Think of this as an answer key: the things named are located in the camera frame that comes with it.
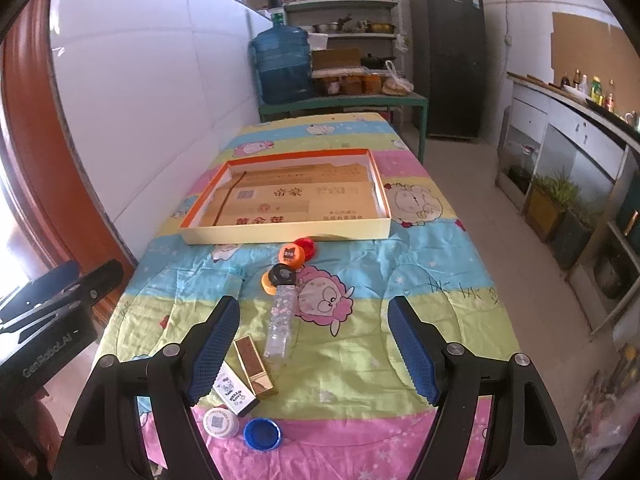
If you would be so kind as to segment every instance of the green table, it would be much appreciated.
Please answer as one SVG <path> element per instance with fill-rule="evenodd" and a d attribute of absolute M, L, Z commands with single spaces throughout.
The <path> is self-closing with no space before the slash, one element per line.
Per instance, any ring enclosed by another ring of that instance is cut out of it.
<path fill-rule="evenodd" d="M 429 100 L 412 92 L 405 96 L 396 95 L 336 95 L 329 97 L 313 97 L 294 103 L 283 105 L 260 105 L 258 111 L 260 120 L 268 120 L 268 116 L 291 113 L 300 110 L 318 110 L 318 108 L 345 108 L 360 106 L 412 106 L 420 108 L 420 143 L 418 145 L 418 160 L 424 163 L 424 141 L 427 137 L 427 114 Z"/>

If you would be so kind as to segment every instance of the qr code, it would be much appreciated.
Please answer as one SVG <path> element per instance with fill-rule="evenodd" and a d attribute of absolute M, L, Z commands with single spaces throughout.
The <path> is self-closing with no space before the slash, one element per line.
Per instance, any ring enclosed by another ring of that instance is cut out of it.
<path fill-rule="evenodd" d="M 211 425 L 217 430 L 221 430 L 224 423 L 225 423 L 225 419 L 221 416 L 211 417 Z"/>
<path fill-rule="evenodd" d="M 246 200 L 254 197 L 255 190 L 246 189 L 243 191 L 238 191 L 238 196 L 236 197 L 238 200 Z"/>

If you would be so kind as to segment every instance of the blue water bottle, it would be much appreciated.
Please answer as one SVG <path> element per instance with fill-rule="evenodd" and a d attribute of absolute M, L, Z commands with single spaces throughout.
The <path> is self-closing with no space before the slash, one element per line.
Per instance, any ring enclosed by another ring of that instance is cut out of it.
<path fill-rule="evenodd" d="M 308 34 L 280 21 L 273 20 L 273 27 L 258 34 L 251 42 L 257 87 L 262 101 L 269 105 L 292 103 L 315 95 Z"/>

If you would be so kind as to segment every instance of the brown planter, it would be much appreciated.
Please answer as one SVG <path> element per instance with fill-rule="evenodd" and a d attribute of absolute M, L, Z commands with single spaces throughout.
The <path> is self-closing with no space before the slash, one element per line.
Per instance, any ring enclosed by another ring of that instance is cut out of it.
<path fill-rule="evenodd" d="M 542 242 L 553 239 L 563 214 L 562 206 L 553 202 L 538 186 L 532 186 L 525 220 Z"/>

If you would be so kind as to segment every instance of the white bottle cap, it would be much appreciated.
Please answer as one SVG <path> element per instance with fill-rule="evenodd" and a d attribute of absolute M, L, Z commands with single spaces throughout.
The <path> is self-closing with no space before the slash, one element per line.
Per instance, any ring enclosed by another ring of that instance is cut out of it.
<path fill-rule="evenodd" d="M 236 415 L 226 408 L 211 408 L 202 418 L 204 430 L 214 438 L 232 438 L 240 429 Z"/>

